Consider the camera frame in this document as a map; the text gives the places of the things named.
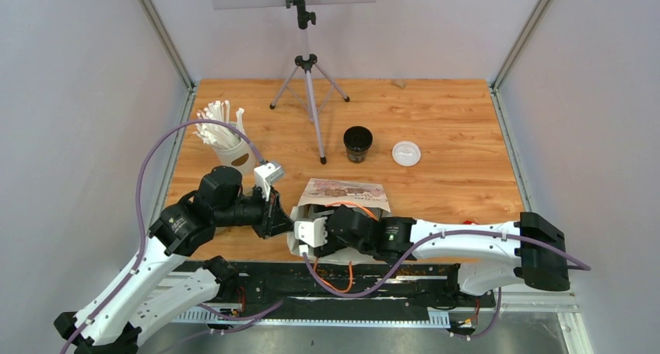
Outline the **silver tripod stand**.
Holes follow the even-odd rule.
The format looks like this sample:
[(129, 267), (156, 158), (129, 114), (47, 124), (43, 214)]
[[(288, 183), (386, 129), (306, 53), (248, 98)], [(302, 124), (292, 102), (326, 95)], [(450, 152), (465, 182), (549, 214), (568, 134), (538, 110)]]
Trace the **silver tripod stand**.
[[(329, 100), (329, 97), (332, 95), (332, 91), (335, 90), (345, 102), (350, 101), (349, 95), (340, 87), (340, 85), (318, 64), (318, 57), (316, 54), (310, 52), (309, 41), (308, 41), (308, 32), (307, 29), (309, 25), (316, 24), (316, 14), (307, 9), (306, 0), (285, 0), (285, 7), (287, 9), (295, 8), (297, 12), (297, 26), (300, 31), (301, 36), (301, 47), (302, 54), (294, 58), (294, 69), (284, 80), (284, 83), (279, 88), (279, 91), (276, 93), (274, 99), (269, 104), (271, 110), (275, 110), (277, 103), (279, 102), (281, 96), (288, 89), (294, 96), (297, 96), (295, 92), (290, 88), (290, 82), (293, 79), (294, 75), (300, 69), (304, 73), (304, 85), (306, 89), (306, 100), (305, 104), (307, 106), (308, 116), (314, 124), (314, 130), (316, 138), (318, 141), (318, 152), (319, 160), (321, 165), (327, 163), (327, 156), (325, 153), (325, 147), (321, 134), (321, 127), (319, 122), (319, 108), (323, 108), (326, 102)], [(322, 76), (329, 82), (331, 89), (328, 91), (326, 98), (321, 103), (321, 106), (318, 107), (314, 95), (314, 84), (312, 79), (312, 70), (316, 68)]]

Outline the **white straw holder cup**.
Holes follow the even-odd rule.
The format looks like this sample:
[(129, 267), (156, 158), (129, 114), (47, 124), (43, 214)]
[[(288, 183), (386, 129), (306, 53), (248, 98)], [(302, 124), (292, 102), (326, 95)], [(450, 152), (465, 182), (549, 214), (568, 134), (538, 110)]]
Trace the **white straw holder cup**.
[(238, 134), (233, 133), (232, 138), (225, 135), (214, 137), (210, 146), (223, 166), (237, 169), (244, 177), (253, 174), (255, 155), (248, 143)]

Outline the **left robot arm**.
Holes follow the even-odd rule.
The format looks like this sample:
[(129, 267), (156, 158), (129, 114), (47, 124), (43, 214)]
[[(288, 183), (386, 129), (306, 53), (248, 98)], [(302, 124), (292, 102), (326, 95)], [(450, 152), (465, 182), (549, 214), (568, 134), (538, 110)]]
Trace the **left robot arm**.
[(153, 333), (195, 305), (216, 298), (231, 301), (238, 292), (238, 271), (215, 256), (187, 279), (156, 297), (151, 292), (221, 227), (251, 226), (262, 239), (293, 228), (272, 186), (283, 176), (275, 162), (255, 167), (255, 185), (244, 195), (242, 175), (217, 166), (198, 189), (166, 207), (150, 226), (145, 248), (91, 303), (63, 312), (54, 327), (77, 353), (135, 353)]

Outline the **kraft paper takeout bag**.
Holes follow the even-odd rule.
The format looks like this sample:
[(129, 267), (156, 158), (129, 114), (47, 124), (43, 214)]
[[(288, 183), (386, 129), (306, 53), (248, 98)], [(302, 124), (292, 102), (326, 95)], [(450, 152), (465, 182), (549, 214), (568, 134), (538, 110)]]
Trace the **kraft paper takeout bag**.
[[(358, 212), (363, 212), (371, 218), (387, 218), (391, 216), (391, 207), (385, 189), (380, 184), (360, 183), (355, 181), (337, 181), (329, 179), (311, 178), (296, 206), (293, 207), (290, 217), (296, 222), (298, 220), (314, 220), (331, 213), (331, 210), (340, 205), (346, 205)], [(302, 257), (298, 249), (299, 241), (292, 233), (286, 235), (286, 243), (290, 253)], [(354, 265), (373, 261), (374, 257), (360, 254), (352, 248), (342, 249), (325, 257), (308, 255), (309, 262), (321, 284), (328, 287), (334, 293), (350, 293), (355, 282)], [(318, 266), (323, 263), (327, 265), (346, 265), (348, 267), (348, 282), (343, 288), (333, 284), (328, 276), (323, 276)]]

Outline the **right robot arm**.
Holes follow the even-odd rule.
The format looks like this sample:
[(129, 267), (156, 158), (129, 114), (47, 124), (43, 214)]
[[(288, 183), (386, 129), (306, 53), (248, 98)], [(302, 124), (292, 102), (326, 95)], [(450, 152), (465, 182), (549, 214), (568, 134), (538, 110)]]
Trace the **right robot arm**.
[(570, 288), (563, 231), (535, 212), (487, 225), (433, 223), (412, 217), (376, 220), (345, 205), (313, 222), (312, 238), (301, 237), (308, 255), (324, 257), (352, 249), (397, 269), (404, 261), (468, 258), (444, 284), (454, 305), (514, 284), (548, 292)]

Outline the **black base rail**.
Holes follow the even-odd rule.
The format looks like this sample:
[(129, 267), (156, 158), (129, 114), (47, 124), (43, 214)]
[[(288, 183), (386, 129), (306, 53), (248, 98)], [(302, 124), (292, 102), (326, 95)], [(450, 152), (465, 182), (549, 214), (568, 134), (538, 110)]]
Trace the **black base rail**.
[(318, 275), (348, 297), (330, 293), (318, 284), (307, 267), (297, 262), (234, 262), (238, 276), (208, 306), (241, 316), (256, 314), (277, 302), (282, 306), (270, 318), (309, 321), (422, 321), (428, 310), (457, 310), (472, 314), (494, 308), (493, 290), (481, 296), (459, 291), (457, 265), (408, 263), (384, 285), (358, 297), (389, 270), (385, 264), (353, 267), (320, 265)]

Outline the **bundle of wrapped straws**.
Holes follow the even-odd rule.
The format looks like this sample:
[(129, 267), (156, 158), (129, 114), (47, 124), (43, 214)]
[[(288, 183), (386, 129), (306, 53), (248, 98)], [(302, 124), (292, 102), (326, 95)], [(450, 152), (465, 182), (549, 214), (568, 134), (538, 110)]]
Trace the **bundle of wrapped straws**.
[[(231, 104), (229, 100), (215, 100), (208, 103), (202, 110), (196, 111), (196, 116), (200, 120), (222, 121), (227, 124), (231, 122)], [(231, 129), (210, 123), (201, 123), (196, 126), (197, 135), (204, 144), (215, 146), (221, 149), (231, 149), (238, 146), (243, 139)]]

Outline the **black paper cup stack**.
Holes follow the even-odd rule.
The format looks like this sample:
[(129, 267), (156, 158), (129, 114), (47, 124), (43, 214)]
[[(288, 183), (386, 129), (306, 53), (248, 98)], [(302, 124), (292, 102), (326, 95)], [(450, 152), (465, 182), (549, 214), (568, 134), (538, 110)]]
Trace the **black paper cup stack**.
[(373, 134), (364, 126), (347, 128), (343, 135), (347, 159), (353, 163), (362, 163), (373, 144)]

